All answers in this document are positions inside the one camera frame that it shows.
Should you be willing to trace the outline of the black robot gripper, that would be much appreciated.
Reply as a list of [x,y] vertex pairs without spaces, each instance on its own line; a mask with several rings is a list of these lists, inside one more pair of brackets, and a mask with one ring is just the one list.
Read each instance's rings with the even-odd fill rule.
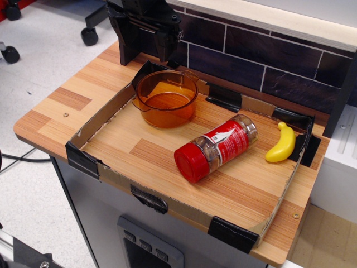
[[107,1],[107,7],[118,36],[121,65],[129,64],[140,53],[139,28],[155,32],[160,62],[168,61],[177,50],[181,17],[166,1]]

